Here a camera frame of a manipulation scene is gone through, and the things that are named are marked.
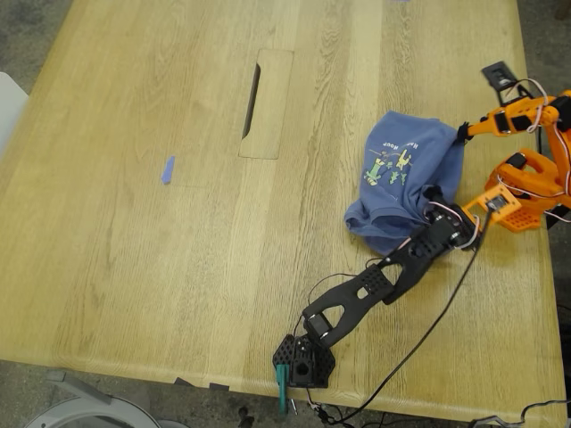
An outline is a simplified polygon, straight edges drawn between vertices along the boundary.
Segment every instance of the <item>white wire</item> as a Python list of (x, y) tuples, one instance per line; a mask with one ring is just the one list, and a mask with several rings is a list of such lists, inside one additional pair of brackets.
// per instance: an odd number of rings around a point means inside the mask
[(476, 237), (478, 236), (478, 232), (480, 231), (480, 218), (478, 216), (474, 216), (474, 218), (476, 219), (476, 227), (474, 227), (474, 234), (472, 235), (472, 237), (470, 238), (470, 240), (467, 243), (463, 243), (462, 245), (459, 245), (458, 249), (462, 250), (463, 248), (469, 247), (470, 245), (472, 245), (472, 243), (474, 243), (474, 241), (476, 240)]
[(529, 190), (520, 189), (519, 187), (515, 187), (515, 186), (513, 186), (513, 185), (508, 185), (508, 184), (506, 184), (505, 181), (503, 181), (503, 180), (501, 179), (500, 174), (497, 174), (497, 175), (496, 175), (496, 179), (498, 180), (498, 182), (500, 182), (500, 183), (502, 183), (503, 185), (505, 185), (508, 189), (517, 190), (518, 192), (521, 192), (521, 193), (531, 194), (531, 195), (532, 195), (533, 197), (535, 197), (535, 198), (551, 199), (551, 198), (554, 198), (554, 197), (556, 197), (556, 196), (560, 196), (561, 194), (565, 194), (565, 192), (557, 192), (557, 193), (554, 193), (554, 194), (552, 194), (552, 195), (545, 196), (545, 195), (542, 195), (542, 194), (537, 194), (537, 193), (530, 192)]
[(537, 89), (539, 90), (539, 92), (542, 93), (543, 96), (543, 104), (540, 104), (537, 107), (537, 112), (535, 113), (535, 121), (532, 125), (530, 125), (529, 127), (527, 127), (527, 132), (529, 132), (530, 134), (532, 132), (535, 132), (535, 130), (537, 129), (537, 127), (539, 126), (539, 121), (542, 118), (542, 111), (543, 111), (543, 106), (549, 104), (550, 99), (547, 96), (547, 92), (545, 92), (545, 89), (543, 89), (543, 86), (535, 79), (533, 78), (521, 78), (518, 82), (517, 85), (513, 86), (507, 93), (506, 96), (508, 96), (512, 90), (514, 90), (516, 87), (521, 86), (522, 81), (528, 81), (528, 82), (532, 82), (535, 87), (537, 87)]
[(571, 220), (566, 220), (566, 219), (564, 219), (564, 218), (558, 216), (557, 214), (553, 214), (552, 212), (549, 212), (549, 211), (544, 211), (543, 214), (545, 214), (545, 215), (547, 215), (547, 216), (552, 216), (552, 217), (554, 217), (554, 218), (557, 218), (557, 219), (559, 219), (559, 220), (561, 220), (561, 221), (563, 221), (563, 222), (565, 222), (565, 223), (571, 223)]
[(432, 202), (432, 201), (428, 201), (428, 203), (432, 204), (432, 205), (436, 205), (437, 207), (442, 208), (443, 210), (447, 210), (448, 212), (450, 212), (450, 214), (456, 216), (458, 218), (458, 220), (460, 220), (460, 223), (463, 223), (462, 221), (462, 217), (460, 216), (460, 214), (458, 212), (456, 212), (455, 210), (451, 210), (450, 208), (448, 208), (445, 205), (442, 205), (441, 203), (438, 202)]

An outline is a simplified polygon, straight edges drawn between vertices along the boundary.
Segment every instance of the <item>cloth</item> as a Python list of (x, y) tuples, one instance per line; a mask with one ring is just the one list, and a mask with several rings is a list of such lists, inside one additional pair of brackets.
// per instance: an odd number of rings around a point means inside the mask
[(429, 186), (439, 185), (453, 202), (464, 156), (456, 135), (438, 119), (387, 112), (365, 143), (359, 199), (344, 216), (349, 230), (386, 254), (426, 222), (423, 192)]

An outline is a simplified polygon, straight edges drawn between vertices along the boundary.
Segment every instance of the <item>table surface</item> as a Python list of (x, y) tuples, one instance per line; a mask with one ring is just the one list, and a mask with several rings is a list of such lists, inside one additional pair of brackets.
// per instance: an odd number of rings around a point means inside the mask
[[(388, 110), (478, 120), (499, 60), (525, 75), (515, 0), (76, 0), (0, 163), (0, 358), (277, 395), (271, 356), (308, 290), (371, 257), (343, 224), (369, 130)], [(475, 138), (457, 202), (533, 143)], [(315, 399), (359, 405), (469, 257), (373, 308)], [(497, 226), (371, 407), (517, 420), (563, 398), (562, 375), (546, 231)]]

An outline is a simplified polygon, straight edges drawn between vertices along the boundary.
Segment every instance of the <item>blue plastic piece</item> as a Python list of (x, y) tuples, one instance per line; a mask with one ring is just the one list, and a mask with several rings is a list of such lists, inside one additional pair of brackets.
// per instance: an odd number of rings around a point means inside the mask
[(170, 177), (172, 176), (172, 169), (175, 166), (175, 157), (170, 156), (169, 160), (167, 160), (167, 164), (164, 166), (164, 171), (161, 175), (161, 181), (164, 185), (170, 183)]

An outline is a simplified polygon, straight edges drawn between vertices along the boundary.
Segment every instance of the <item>gray floor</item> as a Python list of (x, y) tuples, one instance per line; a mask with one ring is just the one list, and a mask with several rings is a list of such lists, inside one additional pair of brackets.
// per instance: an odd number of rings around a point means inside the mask
[[(555, 21), (557, 0), (519, 0), (525, 56), (530, 77), (542, 82), (548, 93), (571, 87), (571, 17)], [(70, 0), (0, 0), (0, 71), (12, 76), (26, 92), (37, 74), (68, 10)], [(571, 226), (556, 225), (550, 231), (551, 258), (558, 301), (571, 307)], [(561, 312), (569, 321), (571, 314)], [(66, 394), (44, 382), (43, 367), (0, 361), (0, 428), (19, 428), (39, 411), (64, 399)], [(236, 427), (238, 409), (247, 406), (260, 427), (319, 427), (321, 422), (301, 402), (299, 416), (277, 417), (277, 401), (234, 392), (147, 383), (97, 374), (76, 374), (101, 391), (134, 400), (159, 418), (172, 419), (192, 428)], [(380, 420), (378, 412), (366, 411), (355, 426)], [(407, 418), (387, 415), (385, 422)], [(452, 421), (423, 419), (395, 427), (464, 427)]]

